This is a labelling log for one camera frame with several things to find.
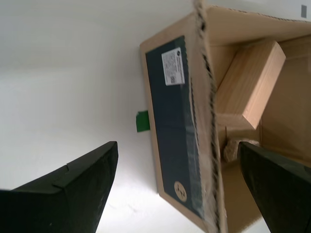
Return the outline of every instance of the green object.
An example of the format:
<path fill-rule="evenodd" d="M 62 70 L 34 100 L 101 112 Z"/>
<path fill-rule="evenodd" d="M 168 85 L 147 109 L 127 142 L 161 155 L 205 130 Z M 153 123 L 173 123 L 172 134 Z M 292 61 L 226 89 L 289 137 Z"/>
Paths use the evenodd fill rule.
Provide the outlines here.
<path fill-rule="evenodd" d="M 150 122 L 148 111 L 138 112 L 136 115 L 136 128 L 137 132 L 150 130 Z"/>

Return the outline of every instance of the white sticker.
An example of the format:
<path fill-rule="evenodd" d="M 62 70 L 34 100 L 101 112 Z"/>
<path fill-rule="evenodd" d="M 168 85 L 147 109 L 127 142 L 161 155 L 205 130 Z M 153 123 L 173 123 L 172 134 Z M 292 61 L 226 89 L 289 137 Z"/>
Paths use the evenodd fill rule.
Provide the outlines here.
<path fill-rule="evenodd" d="M 162 54 L 163 70 L 166 86 L 185 83 L 181 49 L 176 48 Z"/>

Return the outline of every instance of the white surface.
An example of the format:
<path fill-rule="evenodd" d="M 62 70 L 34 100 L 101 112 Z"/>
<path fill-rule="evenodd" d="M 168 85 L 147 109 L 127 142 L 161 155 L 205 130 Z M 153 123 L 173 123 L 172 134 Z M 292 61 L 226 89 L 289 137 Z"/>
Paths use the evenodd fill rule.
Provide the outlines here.
<path fill-rule="evenodd" d="M 275 0 L 273 12 L 267 0 L 211 2 L 300 18 L 294 1 Z M 2 1 L 0 188 L 116 140 L 119 164 L 98 232 L 200 233 L 156 194 L 150 132 L 135 124 L 147 109 L 139 44 L 191 10 L 190 0 Z M 256 232 L 267 232 L 263 221 L 248 230 Z"/>

